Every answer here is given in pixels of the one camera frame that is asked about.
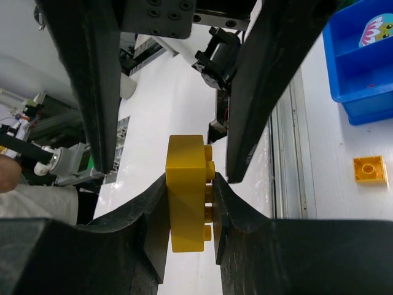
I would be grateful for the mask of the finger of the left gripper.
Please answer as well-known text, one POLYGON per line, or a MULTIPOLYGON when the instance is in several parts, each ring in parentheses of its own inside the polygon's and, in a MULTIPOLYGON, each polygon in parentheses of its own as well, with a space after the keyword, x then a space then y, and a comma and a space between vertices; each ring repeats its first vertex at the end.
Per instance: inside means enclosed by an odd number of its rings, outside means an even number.
POLYGON ((95 169, 114 163, 120 98, 120 31, 110 1, 40 1, 76 98, 95 169))
POLYGON ((231 82, 229 183, 243 181, 274 107, 337 8, 337 1, 263 1, 231 82))

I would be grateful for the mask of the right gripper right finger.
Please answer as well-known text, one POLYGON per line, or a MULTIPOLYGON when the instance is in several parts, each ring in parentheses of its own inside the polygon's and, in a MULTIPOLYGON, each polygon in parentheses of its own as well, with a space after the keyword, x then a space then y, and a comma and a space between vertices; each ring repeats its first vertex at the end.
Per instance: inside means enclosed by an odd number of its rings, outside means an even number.
POLYGON ((392 223, 270 219, 216 174, 213 232, 224 294, 391 294, 392 223))

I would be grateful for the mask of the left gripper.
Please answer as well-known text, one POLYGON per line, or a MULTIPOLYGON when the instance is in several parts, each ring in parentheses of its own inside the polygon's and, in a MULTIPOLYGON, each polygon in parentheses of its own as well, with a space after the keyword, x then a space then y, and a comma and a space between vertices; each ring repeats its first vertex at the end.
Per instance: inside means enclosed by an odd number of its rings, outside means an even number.
POLYGON ((121 32, 187 39, 192 25, 245 31, 255 0, 126 0, 116 2, 121 32))

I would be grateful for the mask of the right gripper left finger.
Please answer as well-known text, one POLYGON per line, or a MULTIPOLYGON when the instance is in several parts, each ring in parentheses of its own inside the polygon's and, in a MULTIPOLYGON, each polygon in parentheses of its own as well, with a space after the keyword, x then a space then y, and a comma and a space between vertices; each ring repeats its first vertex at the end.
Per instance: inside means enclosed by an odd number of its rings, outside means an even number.
POLYGON ((1 219, 2 294, 156 294, 169 240, 166 178, 87 225, 1 219))

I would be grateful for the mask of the teal flower print lego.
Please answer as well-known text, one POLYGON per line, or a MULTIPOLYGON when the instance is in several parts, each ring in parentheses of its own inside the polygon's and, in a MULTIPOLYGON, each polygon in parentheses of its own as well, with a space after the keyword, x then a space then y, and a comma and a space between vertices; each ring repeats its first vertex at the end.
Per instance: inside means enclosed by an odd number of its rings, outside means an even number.
POLYGON ((392 14, 381 14, 371 19, 365 26, 359 41, 359 47, 392 37, 392 14))

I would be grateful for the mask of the yellow long lego brick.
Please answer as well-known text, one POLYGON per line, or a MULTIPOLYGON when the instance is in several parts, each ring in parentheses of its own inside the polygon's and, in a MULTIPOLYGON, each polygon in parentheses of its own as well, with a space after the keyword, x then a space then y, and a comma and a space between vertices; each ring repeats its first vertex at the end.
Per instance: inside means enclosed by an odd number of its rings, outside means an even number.
POLYGON ((169 137, 165 176, 175 253, 202 252, 212 239, 212 156, 212 146, 201 135, 169 137))

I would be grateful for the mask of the small orange lego plate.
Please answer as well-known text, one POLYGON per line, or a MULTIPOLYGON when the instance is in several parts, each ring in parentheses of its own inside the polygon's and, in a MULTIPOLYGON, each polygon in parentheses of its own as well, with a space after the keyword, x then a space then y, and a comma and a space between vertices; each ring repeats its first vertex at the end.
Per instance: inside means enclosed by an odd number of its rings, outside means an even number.
POLYGON ((387 185, 386 167, 383 157, 353 158, 354 180, 361 185, 387 185))

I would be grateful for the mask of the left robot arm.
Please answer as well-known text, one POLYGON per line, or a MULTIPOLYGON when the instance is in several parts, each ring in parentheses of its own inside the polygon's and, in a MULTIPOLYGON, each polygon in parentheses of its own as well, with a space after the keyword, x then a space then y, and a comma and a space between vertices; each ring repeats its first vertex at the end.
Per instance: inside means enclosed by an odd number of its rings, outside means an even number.
POLYGON ((245 41, 236 22, 253 1, 38 1, 82 113, 95 168, 114 163, 120 96, 122 32, 168 37, 191 35, 192 25, 215 14, 204 51, 192 67, 230 103, 226 175, 240 183, 270 114, 306 55, 340 6, 339 1, 263 1, 245 41))

